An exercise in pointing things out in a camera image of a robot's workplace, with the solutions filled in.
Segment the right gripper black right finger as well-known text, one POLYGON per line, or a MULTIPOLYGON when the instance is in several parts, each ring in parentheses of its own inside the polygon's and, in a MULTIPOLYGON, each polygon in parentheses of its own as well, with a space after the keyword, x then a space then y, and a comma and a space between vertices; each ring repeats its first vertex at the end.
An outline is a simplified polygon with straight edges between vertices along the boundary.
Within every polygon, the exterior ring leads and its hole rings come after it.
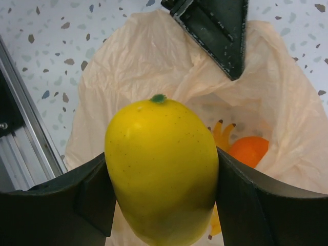
POLYGON ((327 195, 273 179, 218 149, 224 245, 327 245, 327 195))

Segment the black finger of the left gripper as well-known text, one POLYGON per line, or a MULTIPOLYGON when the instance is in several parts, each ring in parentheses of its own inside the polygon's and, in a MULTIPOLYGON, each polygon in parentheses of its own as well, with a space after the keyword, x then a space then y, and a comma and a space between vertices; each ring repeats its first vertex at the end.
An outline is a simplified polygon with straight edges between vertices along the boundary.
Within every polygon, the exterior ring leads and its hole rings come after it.
POLYGON ((230 80, 241 77, 248 0, 167 0, 161 5, 230 80))

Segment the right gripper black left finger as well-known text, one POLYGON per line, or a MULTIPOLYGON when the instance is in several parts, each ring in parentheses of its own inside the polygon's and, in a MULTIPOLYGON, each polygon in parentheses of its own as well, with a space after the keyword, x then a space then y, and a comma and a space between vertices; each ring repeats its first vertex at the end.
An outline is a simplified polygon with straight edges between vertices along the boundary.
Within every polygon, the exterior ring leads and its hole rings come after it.
POLYGON ((105 245, 116 197, 105 156, 27 191, 1 193, 1 245, 105 245))

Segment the aluminium rail frame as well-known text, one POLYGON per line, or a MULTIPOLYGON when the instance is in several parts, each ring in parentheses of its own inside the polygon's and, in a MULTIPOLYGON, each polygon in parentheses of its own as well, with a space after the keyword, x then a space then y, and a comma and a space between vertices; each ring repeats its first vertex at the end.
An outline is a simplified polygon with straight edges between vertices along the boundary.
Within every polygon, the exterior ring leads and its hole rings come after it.
POLYGON ((27 190, 67 168, 1 41, 1 191, 27 190))

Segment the fake yellow mango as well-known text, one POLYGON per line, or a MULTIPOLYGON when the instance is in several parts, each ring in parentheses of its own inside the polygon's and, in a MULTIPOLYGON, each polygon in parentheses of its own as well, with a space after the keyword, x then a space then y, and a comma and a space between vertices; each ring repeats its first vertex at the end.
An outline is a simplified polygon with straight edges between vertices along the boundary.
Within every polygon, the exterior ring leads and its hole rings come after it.
POLYGON ((219 160, 202 120, 163 94, 111 119, 105 159, 120 210, 148 245, 192 245, 207 230, 219 160))

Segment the orange translucent plastic bag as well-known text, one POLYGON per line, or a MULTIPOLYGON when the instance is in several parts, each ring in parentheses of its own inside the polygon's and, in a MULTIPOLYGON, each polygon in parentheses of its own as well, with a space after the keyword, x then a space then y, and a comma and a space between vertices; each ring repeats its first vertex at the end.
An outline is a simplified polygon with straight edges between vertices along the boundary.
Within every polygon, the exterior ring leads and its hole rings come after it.
MULTIPOLYGON (((245 68, 232 81, 169 14, 134 14, 96 52, 78 90, 66 148, 69 170, 105 155, 107 127, 120 109, 163 94, 202 120, 217 150, 228 153, 243 137, 262 137, 269 149, 253 169, 327 195, 326 113, 268 23, 247 23, 245 68)), ((148 245, 132 231, 117 199, 105 244, 148 245)), ((224 245, 216 195, 207 230, 192 245, 224 245)))

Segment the fake orange fruit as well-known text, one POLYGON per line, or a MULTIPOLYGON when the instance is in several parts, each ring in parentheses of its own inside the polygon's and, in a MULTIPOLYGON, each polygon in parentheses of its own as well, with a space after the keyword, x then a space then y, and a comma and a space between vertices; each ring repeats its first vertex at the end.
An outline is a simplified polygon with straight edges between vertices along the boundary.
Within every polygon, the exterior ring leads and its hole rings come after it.
POLYGON ((251 168, 256 168, 268 149, 268 140, 258 136, 249 136, 235 141, 228 153, 239 162, 251 168))

